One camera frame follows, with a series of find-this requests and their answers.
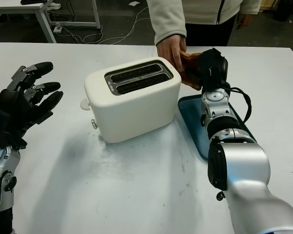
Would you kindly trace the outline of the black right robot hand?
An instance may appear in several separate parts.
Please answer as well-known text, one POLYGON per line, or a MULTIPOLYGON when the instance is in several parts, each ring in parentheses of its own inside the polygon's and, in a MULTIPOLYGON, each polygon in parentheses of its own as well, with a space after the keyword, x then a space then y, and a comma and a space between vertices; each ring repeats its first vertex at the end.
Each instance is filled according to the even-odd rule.
POLYGON ((215 48, 204 51, 198 57, 200 79, 205 91, 229 89, 227 83, 228 61, 215 48))

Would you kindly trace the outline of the person's left hand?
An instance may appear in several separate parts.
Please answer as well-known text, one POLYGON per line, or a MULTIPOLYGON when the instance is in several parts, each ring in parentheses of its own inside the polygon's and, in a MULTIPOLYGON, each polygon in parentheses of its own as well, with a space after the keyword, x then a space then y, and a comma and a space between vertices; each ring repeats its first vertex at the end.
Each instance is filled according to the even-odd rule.
POLYGON ((238 14, 237 15, 237 30, 247 27, 253 19, 253 15, 250 14, 238 14))

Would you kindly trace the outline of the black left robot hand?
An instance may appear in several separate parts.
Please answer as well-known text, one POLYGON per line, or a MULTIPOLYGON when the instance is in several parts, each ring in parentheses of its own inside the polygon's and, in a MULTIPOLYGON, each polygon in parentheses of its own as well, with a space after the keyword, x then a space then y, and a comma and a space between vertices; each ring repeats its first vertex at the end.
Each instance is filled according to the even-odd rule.
POLYGON ((36 85, 36 80, 53 70, 53 63, 41 62, 21 66, 12 81, 0 92, 0 148, 12 146, 24 149, 23 136, 35 124, 52 116, 52 109, 63 97, 60 83, 36 85))

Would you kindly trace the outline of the person's right hand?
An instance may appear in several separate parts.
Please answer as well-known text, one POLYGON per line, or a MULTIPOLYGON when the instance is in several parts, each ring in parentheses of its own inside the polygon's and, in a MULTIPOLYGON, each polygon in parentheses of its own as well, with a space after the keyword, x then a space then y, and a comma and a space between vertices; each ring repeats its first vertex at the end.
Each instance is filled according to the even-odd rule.
POLYGON ((171 65, 180 73, 184 72, 180 52, 186 51, 186 38, 181 35, 172 35, 156 45, 157 54, 169 61, 171 65))

